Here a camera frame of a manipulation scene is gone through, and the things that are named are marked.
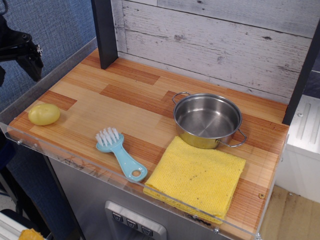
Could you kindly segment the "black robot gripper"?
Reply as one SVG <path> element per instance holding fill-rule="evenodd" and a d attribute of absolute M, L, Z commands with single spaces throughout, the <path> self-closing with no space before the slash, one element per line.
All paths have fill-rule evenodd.
<path fill-rule="evenodd" d="M 41 50 L 32 41 L 32 36 L 25 32 L 12 30 L 6 19 L 0 16 L 0 61 L 16 60 L 19 66 L 38 82 L 42 79 L 44 64 Z"/>

